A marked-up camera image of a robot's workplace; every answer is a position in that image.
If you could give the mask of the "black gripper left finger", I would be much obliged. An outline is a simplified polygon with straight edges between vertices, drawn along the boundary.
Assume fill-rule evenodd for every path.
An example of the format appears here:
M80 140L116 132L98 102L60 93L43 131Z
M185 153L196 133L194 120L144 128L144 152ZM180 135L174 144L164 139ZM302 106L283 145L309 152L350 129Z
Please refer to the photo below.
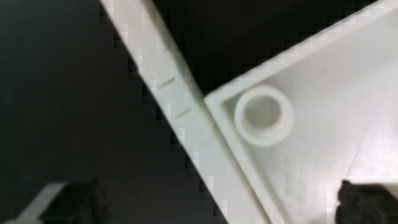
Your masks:
M98 180L50 183L7 224L110 224L107 192Z

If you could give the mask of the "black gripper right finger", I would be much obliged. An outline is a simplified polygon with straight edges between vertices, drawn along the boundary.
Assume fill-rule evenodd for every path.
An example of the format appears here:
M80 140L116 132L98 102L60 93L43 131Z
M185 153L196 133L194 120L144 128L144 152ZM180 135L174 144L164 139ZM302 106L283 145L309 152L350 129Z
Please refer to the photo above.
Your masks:
M398 198L380 184L341 181L336 224L398 224Z

